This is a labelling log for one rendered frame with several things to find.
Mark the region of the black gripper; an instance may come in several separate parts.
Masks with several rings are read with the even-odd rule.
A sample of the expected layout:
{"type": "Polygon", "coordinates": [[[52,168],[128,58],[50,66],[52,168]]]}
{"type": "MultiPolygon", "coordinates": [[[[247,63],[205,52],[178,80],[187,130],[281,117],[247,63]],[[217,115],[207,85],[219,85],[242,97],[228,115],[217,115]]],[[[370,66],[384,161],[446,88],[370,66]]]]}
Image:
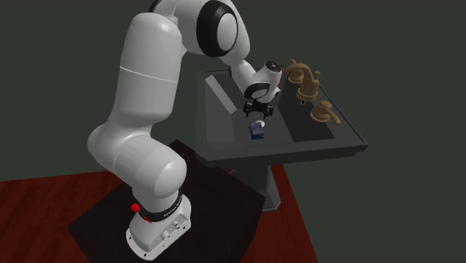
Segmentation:
{"type": "Polygon", "coordinates": [[[264,116],[269,117],[273,115],[273,106],[254,99],[252,102],[246,102],[243,106],[243,112],[247,117],[252,111],[264,111],[264,116]]]}

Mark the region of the dark blue box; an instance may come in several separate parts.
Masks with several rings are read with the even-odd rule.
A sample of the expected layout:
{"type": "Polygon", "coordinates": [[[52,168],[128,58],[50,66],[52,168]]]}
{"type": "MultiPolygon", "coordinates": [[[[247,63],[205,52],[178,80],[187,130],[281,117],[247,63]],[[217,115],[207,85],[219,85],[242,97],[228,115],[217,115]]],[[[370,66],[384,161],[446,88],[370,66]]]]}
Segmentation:
{"type": "Polygon", "coordinates": [[[250,123],[249,132],[253,140],[264,138],[264,127],[262,127],[259,123],[255,123],[255,122],[250,123]]]}

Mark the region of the bronze faucet spout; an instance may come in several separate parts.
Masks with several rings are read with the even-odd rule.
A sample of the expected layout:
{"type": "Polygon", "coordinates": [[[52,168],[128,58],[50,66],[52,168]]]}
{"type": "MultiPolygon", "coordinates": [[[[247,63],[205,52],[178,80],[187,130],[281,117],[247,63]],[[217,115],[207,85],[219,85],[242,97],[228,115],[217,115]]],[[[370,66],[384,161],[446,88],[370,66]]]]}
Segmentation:
{"type": "Polygon", "coordinates": [[[288,69],[302,69],[304,72],[304,79],[296,92],[296,97],[303,102],[314,101],[318,95],[318,87],[320,83],[318,76],[320,75],[320,72],[315,71],[314,73],[316,75],[313,75],[311,69],[302,63],[291,64],[285,68],[286,71],[288,71],[288,69]]]}

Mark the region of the dark robot stand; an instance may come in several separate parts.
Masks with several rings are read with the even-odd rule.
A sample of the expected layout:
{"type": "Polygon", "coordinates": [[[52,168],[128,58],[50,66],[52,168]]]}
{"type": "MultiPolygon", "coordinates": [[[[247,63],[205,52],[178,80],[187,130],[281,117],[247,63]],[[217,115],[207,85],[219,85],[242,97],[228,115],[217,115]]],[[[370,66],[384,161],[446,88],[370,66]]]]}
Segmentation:
{"type": "Polygon", "coordinates": [[[206,167],[194,150],[170,144],[187,162],[181,187],[192,207],[191,226],[161,254],[138,256],[125,232],[135,213],[131,188],[122,183],[67,229],[90,263],[240,263],[255,236],[264,196],[220,168],[206,167]]]}

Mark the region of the dark grey pedestal sink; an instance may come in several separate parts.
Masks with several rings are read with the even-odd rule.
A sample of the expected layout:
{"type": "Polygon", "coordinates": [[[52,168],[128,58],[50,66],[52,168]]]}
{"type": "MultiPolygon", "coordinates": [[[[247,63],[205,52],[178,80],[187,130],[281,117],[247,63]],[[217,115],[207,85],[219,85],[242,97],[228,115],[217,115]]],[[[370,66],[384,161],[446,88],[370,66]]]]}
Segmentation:
{"type": "Polygon", "coordinates": [[[279,192],[271,175],[274,164],[352,157],[366,150],[368,142],[337,105],[332,111],[341,120],[318,123],[310,117],[317,102],[301,103],[298,85],[286,75],[273,100],[273,115],[243,112],[246,102],[228,70],[209,70],[197,77],[195,150],[209,167],[231,169],[234,176],[265,196],[264,211],[275,211],[279,192]],[[265,122],[264,138],[253,140],[249,124],[265,122]]]}

